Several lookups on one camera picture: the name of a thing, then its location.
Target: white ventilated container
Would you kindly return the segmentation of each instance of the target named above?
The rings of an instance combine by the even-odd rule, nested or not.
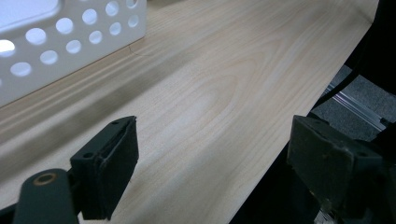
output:
[[[0,106],[146,32],[146,0],[0,0]]]

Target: white plastic basket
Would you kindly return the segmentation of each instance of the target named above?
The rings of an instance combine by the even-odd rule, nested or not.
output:
[[[146,4],[1,0],[0,106],[143,37]]]

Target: wood grain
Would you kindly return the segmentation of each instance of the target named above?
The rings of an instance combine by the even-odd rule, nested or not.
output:
[[[143,39],[0,108],[0,206],[29,175],[68,169],[108,122],[136,115],[140,160],[111,222],[227,223],[376,4],[148,1]]]

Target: black surface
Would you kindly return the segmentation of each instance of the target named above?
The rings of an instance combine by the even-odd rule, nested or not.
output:
[[[21,188],[13,223],[78,223],[67,172],[51,169],[26,179]]]
[[[367,180],[382,157],[328,124],[295,116],[288,163],[319,201],[322,210],[340,217],[362,218]]]
[[[8,224],[12,223],[14,220],[15,208],[17,205],[14,203],[9,207],[3,208],[0,210],[0,223],[1,224]]]
[[[239,223],[309,223],[312,224],[319,205],[309,190],[286,164],[285,147],[257,187],[233,217]]]
[[[352,52],[346,65],[384,90],[396,94],[396,1],[379,0],[373,25]]]
[[[387,161],[396,163],[396,123],[392,123],[373,140]]]
[[[111,219],[138,160],[135,117],[109,123],[71,159],[84,219]]]

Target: basket hole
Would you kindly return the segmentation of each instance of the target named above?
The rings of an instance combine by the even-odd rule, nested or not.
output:
[[[56,22],[56,29],[63,35],[70,34],[73,31],[73,22],[69,18],[61,18]]]
[[[82,20],[87,25],[92,25],[96,23],[97,19],[98,19],[98,14],[92,8],[85,10],[84,13],[82,14]]]
[[[111,24],[109,31],[112,35],[119,35],[121,32],[121,24],[119,22],[114,22]]]
[[[136,25],[139,23],[139,17],[136,15],[133,15],[131,18],[128,20],[128,25],[130,27],[136,27]]]
[[[12,75],[17,77],[26,77],[32,72],[32,66],[29,63],[15,63],[11,66]]]
[[[126,0],[126,6],[128,8],[133,8],[135,7],[137,4],[137,0]]]
[[[44,32],[40,28],[33,28],[26,32],[26,40],[29,41],[29,43],[34,44],[34,45],[40,45],[46,42],[47,35],[46,32]]]
[[[108,16],[115,16],[119,13],[120,7],[116,1],[111,1],[106,5],[106,13]]]
[[[99,44],[102,41],[102,33],[100,31],[93,31],[90,34],[90,42],[93,44]]]
[[[0,40],[0,56],[9,57],[15,52],[15,45],[9,40]]]
[[[47,50],[40,55],[40,61],[44,64],[53,64],[58,61],[58,53],[53,50]]]
[[[78,40],[72,40],[67,43],[66,50],[71,54],[79,53],[81,50],[81,43]]]

